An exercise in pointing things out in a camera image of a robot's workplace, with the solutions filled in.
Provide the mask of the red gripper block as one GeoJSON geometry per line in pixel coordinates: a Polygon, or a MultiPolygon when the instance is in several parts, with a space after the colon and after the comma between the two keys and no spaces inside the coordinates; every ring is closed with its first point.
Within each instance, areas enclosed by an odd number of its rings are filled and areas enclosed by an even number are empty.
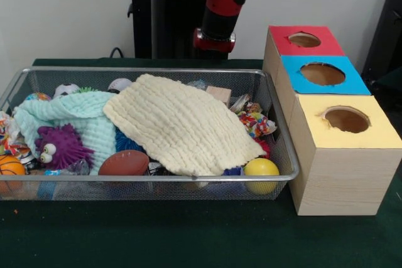
{"type": "Polygon", "coordinates": [[[231,53],[236,43],[236,34],[232,33],[227,40],[214,40],[205,36],[200,28],[193,33],[193,47],[204,51],[231,53]]]}

